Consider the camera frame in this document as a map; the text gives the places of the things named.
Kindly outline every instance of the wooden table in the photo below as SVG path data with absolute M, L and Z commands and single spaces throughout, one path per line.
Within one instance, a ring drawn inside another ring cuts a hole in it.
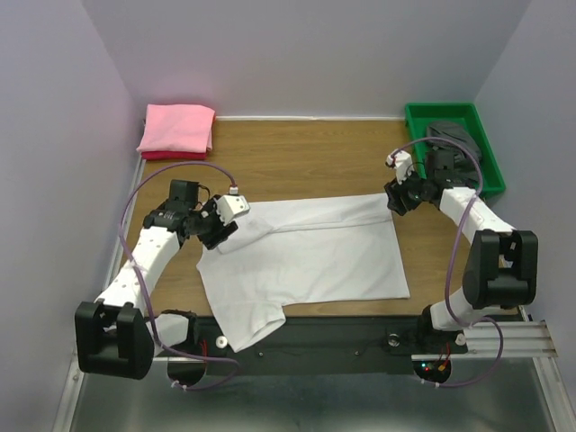
M 403 121 L 217 121 L 210 161 L 236 177 L 249 202 L 374 194 L 394 172 L 386 156 L 408 140 Z M 144 176 L 167 165 L 148 162 Z M 134 209 L 129 244 L 136 243 L 142 220 L 162 203 L 170 180 L 199 181 L 212 193 L 225 193 L 228 179 L 207 167 L 168 170 L 143 187 Z M 382 301 L 333 301 L 284 307 L 286 316 L 418 315 L 443 298 L 455 225 L 430 204 L 394 224 L 410 298 Z M 458 253 L 453 290 L 460 287 L 468 243 Z M 168 264 L 152 295 L 155 312 L 166 309 L 212 315 L 196 263 L 202 247 L 191 238 Z

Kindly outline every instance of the white cloth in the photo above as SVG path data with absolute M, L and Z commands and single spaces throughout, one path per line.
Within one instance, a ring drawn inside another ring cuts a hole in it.
M 285 323 L 293 303 L 410 297 L 384 193 L 254 202 L 197 265 L 234 351 Z

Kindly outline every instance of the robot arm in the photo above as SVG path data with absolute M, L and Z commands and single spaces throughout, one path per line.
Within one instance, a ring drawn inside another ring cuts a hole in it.
M 133 261 L 127 261 L 95 302 L 82 302 L 76 310 L 76 345 L 80 369 L 84 372 L 141 379 L 155 346 L 149 323 L 144 320 L 146 303 L 134 266 L 141 271 L 148 295 L 172 257 L 191 236 L 208 248 L 216 248 L 238 229 L 235 219 L 248 213 L 246 199 L 237 190 L 215 195 L 200 209 L 196 182 L 173 180 L 170 194 L 144 219 Z M 160 339 L 171 347 L 194 339 L 195 316 L 171 310 L 157 319 Z
M 454 170 L 453 154 L 429 151 L 421 178 L 413 168 L 410 154 L 392 153 L 386 165 L 396 170 L 396 178 L 384 189 L 388 207 L 403 215 L 421 203 L 433 203 L 456 225 L 464 215 L 474 189 L 468 187 Z M 463 286 L 450 296 L 457 318 L 473 322 L 497 309 L 531 303 L 536 296 L 537 237 L 532 231 L 520 231 L 500 219 L 483 201 L 474 201 L 463 225 L 463 234 L 471 243 Z M 500 261 L 511 263 L 501 268 Z M 457 330 L 461 326 L 449 314 L 446 303 L 428 306 L 424 320 L 434 330 Z

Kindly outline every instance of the green tray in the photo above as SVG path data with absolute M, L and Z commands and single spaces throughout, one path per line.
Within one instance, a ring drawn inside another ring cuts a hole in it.
M 407 103 L 406 104 L 406 127 L 411 140 L 423 138 L 426 135 L 426 127 L 435 120 L 450 120 L 462 124 L 468 133 L 474 138 L 482 152 L 481 171 L 484 176 L 484 189 L 481 196 L 490 198 L 501 194 L 506 190 L 504 179 L 492 153 L 486 133 L 476 112 L 473 103 Z M 424 162 L 428 151 L 426 143 L 414 146 L 414 154 L 418 162 Z M 418 164 L 418 172 L 424 174 L 424 166 Z

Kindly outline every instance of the folded pink cloth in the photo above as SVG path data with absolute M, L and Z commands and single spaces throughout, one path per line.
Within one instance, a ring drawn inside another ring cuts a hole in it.
M 201 105 L 148 105 L 137 151 L 212 150 L 214 110 Z

